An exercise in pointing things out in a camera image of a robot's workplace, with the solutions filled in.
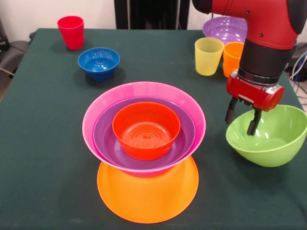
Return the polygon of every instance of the purple plate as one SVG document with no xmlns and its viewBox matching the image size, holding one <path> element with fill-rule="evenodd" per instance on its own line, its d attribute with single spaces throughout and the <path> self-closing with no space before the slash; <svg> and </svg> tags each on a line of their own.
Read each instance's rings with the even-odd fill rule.
<svg viewBox="0 0 307 230">
<path fill-rule="evenodd" d="M 136 102 L 157 102 L 171 108 L 179 117 L 181 128 L 172 149 L 163 157 L 152 161 L 142 161 L 127 155 L 120 147 L 113 133 L 112 121 L 124 106 Z M 94 143 L 102 156 L 110 163 L 129 169 L 147 170 L 161 168 L 183 158 L 193 145 L 195 126 L 191 117 L 175 103 L 158 98 L 131 98 L 118 102 L 100 115 L 93 130 Z"/>
<path fill-rule="evenodd" d="M 248 26 L 244 19 L 235 17 L 216 17 L 208 20 L 202 28 L 206 37 L 214 37 L 225 45 L 229 42 L 245 42 Z"/>
</svg>

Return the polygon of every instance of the red bowl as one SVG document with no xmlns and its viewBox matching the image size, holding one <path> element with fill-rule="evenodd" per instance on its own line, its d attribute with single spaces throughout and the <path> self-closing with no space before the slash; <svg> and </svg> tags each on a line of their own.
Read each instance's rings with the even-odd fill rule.
<svg viewBox="0 0 307 230">
<path fill-rule="evenodd" d="M 138 102 L 122 108 L 113 118 L 112 128 L 126 154 L 154 160 L 172 148 L 180 131 L 180 119 L 163 104 Z"/>
</svg>

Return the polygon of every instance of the table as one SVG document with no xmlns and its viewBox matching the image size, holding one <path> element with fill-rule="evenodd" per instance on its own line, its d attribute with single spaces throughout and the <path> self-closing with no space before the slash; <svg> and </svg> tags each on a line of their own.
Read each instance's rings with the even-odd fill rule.
<svg viewBox="0 0 307 230">
<path fill-rule="evenodd" d="M 0 103 L 0 229 L 306 229 L 307 142 L 287 165 L 259 167 L 225 140 L 230 96 L 222 68 L 203 77 L 194 67 L 201 31 L 85 30 L 82 50 L 68 51 L 56 29 L 39 29 Z M 121 61 L 115 77 L 97 83 L 78 67 L 91 47 L 109 47 Z M 123 220 L 96 187 L 100 161 L 86 147 L 81 125 L 91 102 L 132 81 L 159 81 L 193 96 L 207 133 L 193 154 L 198 192 L 179 216 L 159 224 Z M 285 75 L 282 104 L 301 108 Z M 236 115 L 248 108 L 237 105 Z"/>
</svg>

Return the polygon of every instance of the pink bowl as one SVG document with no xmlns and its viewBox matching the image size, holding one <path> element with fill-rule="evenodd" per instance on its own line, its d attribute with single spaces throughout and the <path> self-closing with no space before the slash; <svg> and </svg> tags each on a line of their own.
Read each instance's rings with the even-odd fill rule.
<svg viewBox="0 0 307 230">
<path fill-rule="evenodd" d="M 135 170 L 113 165 L 99 153 L 94 144 L 93 138 L 93 129 L 97 119 L 99 118 L 101 113 L 103 113 L 113 104 L 134 97 L 155 97 L 168 100 L 182 107 L 191 116 L 195 125 L 195 140 L 189 152 L 181 160 L 162 168 Z M 205 136 L 205 132 L 205 115 L 199 104 L 190 95 L 174 86 L 151 81 L 138 81 L 123 84 L 101 94 L 88 107 L 87 111 L 85 112 L 82 123 L 82 134 L 84 141 L 89 150 L 99 160 L 112 167 L 125 171 L 128 174 L 139 177 L 148 177 L 162 174 L 176 164 L 184 161 L 186 158 L 192 155 L 199 147 Z"/>
</svg>

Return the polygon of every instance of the green bowl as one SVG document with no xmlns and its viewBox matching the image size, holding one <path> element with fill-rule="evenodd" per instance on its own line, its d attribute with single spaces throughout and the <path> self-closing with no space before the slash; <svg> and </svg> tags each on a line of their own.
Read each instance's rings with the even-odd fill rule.
<svg viewBox="0 0 307 230">
<path fill-rule="evenodd" d="M 296 107 L 278 105 L 263 112 L 255 136 L 247 129 L 254 119 L 249 111 L 230 124 L 226 139 L 241 156 L 264 167 L 288 163 L 302 147 L 307 133 L 307 114 Z"/>
</svg>

